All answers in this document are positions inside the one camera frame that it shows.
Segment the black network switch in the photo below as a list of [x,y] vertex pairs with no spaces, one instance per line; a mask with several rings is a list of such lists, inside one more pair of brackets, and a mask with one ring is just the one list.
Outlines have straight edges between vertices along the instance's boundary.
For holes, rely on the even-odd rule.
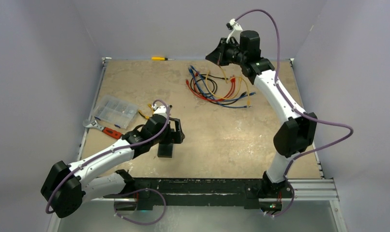
[[158,158],[172,158],[173,156],[173,143],[159,144],[157,150]]

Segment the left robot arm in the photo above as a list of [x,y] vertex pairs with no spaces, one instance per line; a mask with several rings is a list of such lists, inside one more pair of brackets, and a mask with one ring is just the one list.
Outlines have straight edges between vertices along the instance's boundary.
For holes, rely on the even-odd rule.
[[121,163],[130,161],[159,148],[181,144],[185,138],[181,121],[154,114],[145,124],[136,126],[123,134],[113,145],[83,160],[65,164],[55,163],[41,188],[46,199],[46,213],[55,213],[65,218],[74,213],[83,203],[107,195],[123,198],[136,191],[135,180],[127,170],[103,174]]

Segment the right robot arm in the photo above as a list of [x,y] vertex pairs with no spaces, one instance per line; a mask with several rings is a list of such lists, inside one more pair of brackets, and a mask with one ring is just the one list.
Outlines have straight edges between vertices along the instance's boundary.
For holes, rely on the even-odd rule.
[[260,37],[256,31],[246,30],[235,39],[221,38],[206,60],[219,65],[239,65],[241,72],[260,90],[274,109],[281,123],[273,138],[274,159],[262,177],[262,192],[274,196],[285,184],[286,170],[293,158],[303,153],[314,140],[315,113],[306,113],[287,92],[280,80],[275,80],[275,67],[261,56]]

